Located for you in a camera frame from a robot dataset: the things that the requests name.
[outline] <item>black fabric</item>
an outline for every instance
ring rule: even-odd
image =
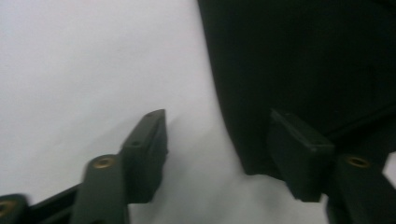
[[[393,119],[394,2],[199,5],[220,107],[247,174],[279,177],[265,144],[270,108],[295,113],[334,142]]]

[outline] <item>white surface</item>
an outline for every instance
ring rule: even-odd
[[[76,185],[87,161],[165,108],[163,184],[131,205],[134,223],[327,223],[322,204],[242,174],[194,1],[3,0],[0,38],[0,195],[37,203]]]

